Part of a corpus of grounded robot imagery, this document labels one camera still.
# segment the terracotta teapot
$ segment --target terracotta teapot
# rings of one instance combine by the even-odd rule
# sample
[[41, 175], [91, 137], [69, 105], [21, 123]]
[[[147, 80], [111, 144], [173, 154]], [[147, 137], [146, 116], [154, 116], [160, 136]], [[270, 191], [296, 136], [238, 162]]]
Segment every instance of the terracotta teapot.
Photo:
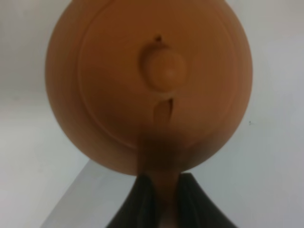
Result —
[[170, 198], [179, 174], [238, 127], [252, 60], [224, 0], [74, 0], [49, 44], [46, 85], [60, 126], [84, 154], [148, 175]]

